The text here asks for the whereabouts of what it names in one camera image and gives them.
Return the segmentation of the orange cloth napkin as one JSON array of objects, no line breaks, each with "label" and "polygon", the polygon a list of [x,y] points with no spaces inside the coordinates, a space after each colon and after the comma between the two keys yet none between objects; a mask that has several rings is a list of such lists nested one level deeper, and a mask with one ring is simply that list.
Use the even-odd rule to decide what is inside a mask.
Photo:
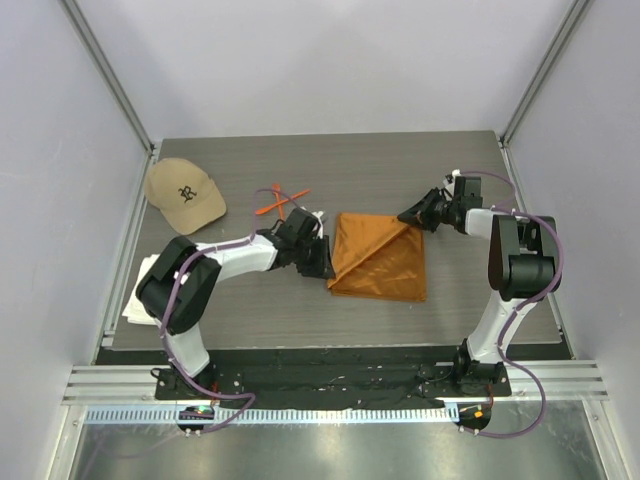
[{"label": "orange cloth napkin", "polygon": [[423,231],[390,215],[337,215],[332,252],[335,296],[424,302],[427,274]]}]

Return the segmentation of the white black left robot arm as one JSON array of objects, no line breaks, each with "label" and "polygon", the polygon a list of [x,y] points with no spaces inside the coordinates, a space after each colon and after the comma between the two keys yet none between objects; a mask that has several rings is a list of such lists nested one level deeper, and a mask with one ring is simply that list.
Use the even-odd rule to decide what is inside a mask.
[{"label": "white black left robot arm", "polygon": [[214,390],[216,368],[199,327],[217,283],[289,265],[303,277],[328,280],[335,276],[323,215],[296,207],[273,227],[231,242],[196,244],[176,237],[141,278],[135,298],[158,326],[178,386],[187,396],[242,397]]}]

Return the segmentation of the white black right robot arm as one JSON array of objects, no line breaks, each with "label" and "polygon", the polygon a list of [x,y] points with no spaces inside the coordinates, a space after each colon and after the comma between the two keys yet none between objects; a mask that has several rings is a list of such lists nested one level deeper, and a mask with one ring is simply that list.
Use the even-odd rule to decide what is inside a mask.
[{"label": "white black right robot arm", "polygon": [[450,370],[438,380],[460,396],[485,396],[494,388],[506,393],[508,346],[527,314],[561,282],[564,254],[555,220],[498,205],[484,207],[482,173],[459,170],[397,219],[429,232],[449,225],[489,242],[489,301]]}]

